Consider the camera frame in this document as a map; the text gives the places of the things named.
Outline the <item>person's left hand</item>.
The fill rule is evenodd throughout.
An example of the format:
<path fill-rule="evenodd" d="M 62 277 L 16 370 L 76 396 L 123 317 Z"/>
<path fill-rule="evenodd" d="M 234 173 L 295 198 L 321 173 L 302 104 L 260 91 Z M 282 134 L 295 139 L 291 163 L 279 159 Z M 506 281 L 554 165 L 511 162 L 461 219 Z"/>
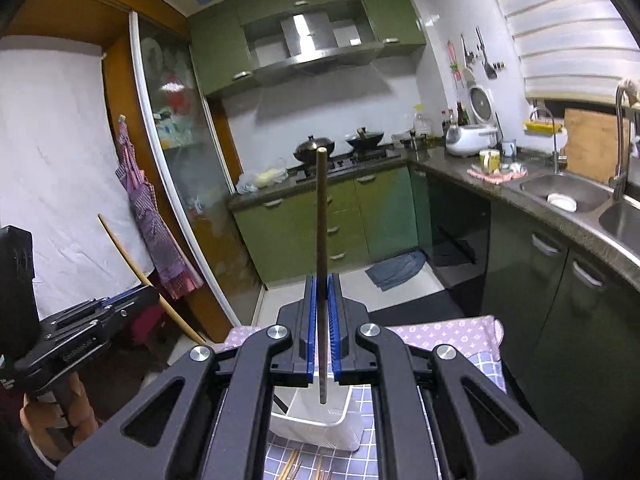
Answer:
<path fill-rule="evenodd" d="M 63 422 L 73 428 L 73 448 L 91 437 L 99 428 L 96 415 L 90 405 L 87 391 L 78 373 L 68 376 L 68 386 L 72 394 L 72 403 L 67 415 L 63 415 L 58 404 L 30 400 L 24 396 L 20 419 L 32 446 L 49 463 L 58 463 L 70 452 L 62 450 L 52 439 L 49 430 L 60 429 Z"/>

